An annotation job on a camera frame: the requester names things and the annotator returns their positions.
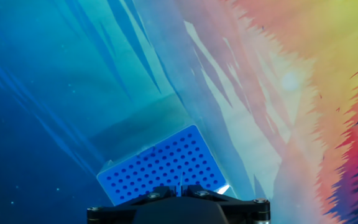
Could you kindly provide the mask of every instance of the colorful projected background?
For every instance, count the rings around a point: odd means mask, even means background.
[[[358,1],[0,0],[0,223],[191,124],[273,223],[358,223]]]

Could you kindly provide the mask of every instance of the screw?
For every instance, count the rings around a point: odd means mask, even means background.
[[[199,192],[196,192],[195,194],[201,197],[209,195],[209,193],[205,190],[201,190]]]
[[[100,209],[102,209],[102,207],[90,207],[90,208],[88,208],[88,211],[93,211],[93,212],[95,212],[95,211],[98,211],[98,210],[100,210]]]
[[[160,194],[159,193],[149,193],[148,197],[149,198],[158,198],[158,197],[160,197]]]
[[[267,202],[267,199],[257,198],[257,199],[254,200],[254,202],[256,202],[256,203],[266,203],[266,202]]]

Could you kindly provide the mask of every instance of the glowing light spot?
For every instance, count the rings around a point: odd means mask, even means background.
[[[294,73],[288,73],[281,79],[281,86],[284,90],[294,91],[299,89],[299,83]]]
[[[229,189],[230,185],[229,184],[226,184],[224,185],[223,187],[221,187],[219,190],[218,190],[218,194],[224,194],[228,189]]]

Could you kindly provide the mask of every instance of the black mount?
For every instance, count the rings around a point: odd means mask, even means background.
[[[115,207],[88,209],[88,224],[269,224],[270,202],[259,198],[242,201],[184,185],[181,197],[176,187],[156,187],[149,194]]]

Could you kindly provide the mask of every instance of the blue pipette tip rack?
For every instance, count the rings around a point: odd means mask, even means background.
[[[190,126],[139,155],[111,164],[97,176],[114,205],[152,192],[157,186],[200,184],[216,190],[226,184],[196,126]]]

